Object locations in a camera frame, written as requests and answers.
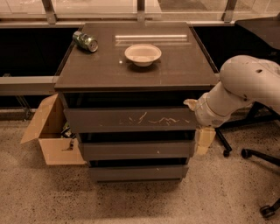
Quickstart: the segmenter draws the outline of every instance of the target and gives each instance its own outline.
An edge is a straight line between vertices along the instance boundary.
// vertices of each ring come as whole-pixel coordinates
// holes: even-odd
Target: drawer
[[[132,166],[90,168],[93,181],[137,181],[183,179],[188,171],[185,165]]]
[[[133,158],[190,158],[194,152],[194,141],[184,143],[82,143],[83,159],[113,160]]]
[[[195,114],[183,108],[66,108],[73,133],[195,130]]]

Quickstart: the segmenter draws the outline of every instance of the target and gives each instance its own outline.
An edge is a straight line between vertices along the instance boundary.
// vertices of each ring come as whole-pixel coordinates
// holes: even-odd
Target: cardboard box
[[[58,95],[45,98],[27,127],[21,144],[38,139],[47,165],[84,165],[86,162],[77,139],[74,139],[73,149],[69,150],[71,139],[61,138],[66,121]]]

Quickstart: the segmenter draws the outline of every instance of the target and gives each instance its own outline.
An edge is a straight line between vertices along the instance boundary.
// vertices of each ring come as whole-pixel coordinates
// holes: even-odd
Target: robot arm
[[[195,103],[203,127],[220,127],[237,109],[260,102],[280,114],[280,66],[272,61],[240,55],[220,69],[220,82]]]

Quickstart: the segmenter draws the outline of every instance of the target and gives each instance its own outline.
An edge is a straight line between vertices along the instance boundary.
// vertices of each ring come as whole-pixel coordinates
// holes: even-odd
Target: white bowl
[[[147,67],[161,56],[161,51],[154,45],[132,45],[124,52],[125,56],[139,67]]]

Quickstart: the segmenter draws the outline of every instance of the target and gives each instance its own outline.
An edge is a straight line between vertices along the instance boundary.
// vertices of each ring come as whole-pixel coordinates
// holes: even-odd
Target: chair wheel
[[[260,208],[260,212],[262,214],[263,218],[268,219],[269,217],[271,217],[272,215],[274,215],[274,210],[271,209],[270,206],[263,206]]]
[[[229,150],[224,150],[224,158],[228,158],[229,157]]]
[[[245,150],[245,149],[243,149],[241,151],[241,155],[242,155],[243,158],[250,158],[250,157],[252,157],[252,153],[249,150]]]

